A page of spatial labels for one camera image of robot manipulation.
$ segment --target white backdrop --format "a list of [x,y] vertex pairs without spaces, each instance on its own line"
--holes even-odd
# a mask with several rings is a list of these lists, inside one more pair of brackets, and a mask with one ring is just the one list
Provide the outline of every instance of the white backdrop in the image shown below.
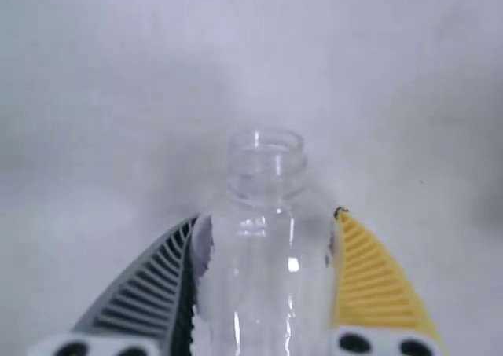
[[307,139],[455,355],[503,336],[501,0],[0,0],[0,344],[76,321],[222,175]]

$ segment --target clear plastic bottle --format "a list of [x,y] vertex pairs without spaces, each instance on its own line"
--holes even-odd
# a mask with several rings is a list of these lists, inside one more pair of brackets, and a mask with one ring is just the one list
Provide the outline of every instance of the clear plastic bottle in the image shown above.
[[191,247],[211,356],[329,354],[335,225],[306,167],[290,131],[231,140],[226,190],[199,217]]

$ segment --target bottle mouth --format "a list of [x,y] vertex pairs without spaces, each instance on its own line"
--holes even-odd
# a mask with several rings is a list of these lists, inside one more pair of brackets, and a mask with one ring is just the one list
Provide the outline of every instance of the bottle mouth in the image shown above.
[[302,152],[304,139],[291,130],[262,127],[235,134],[229,144],[229,151],[246,152]]
[[229,170],[242,177],[284,177],[306,167],[302,136],[281,128],[256,128],[236,134],[229,143]]

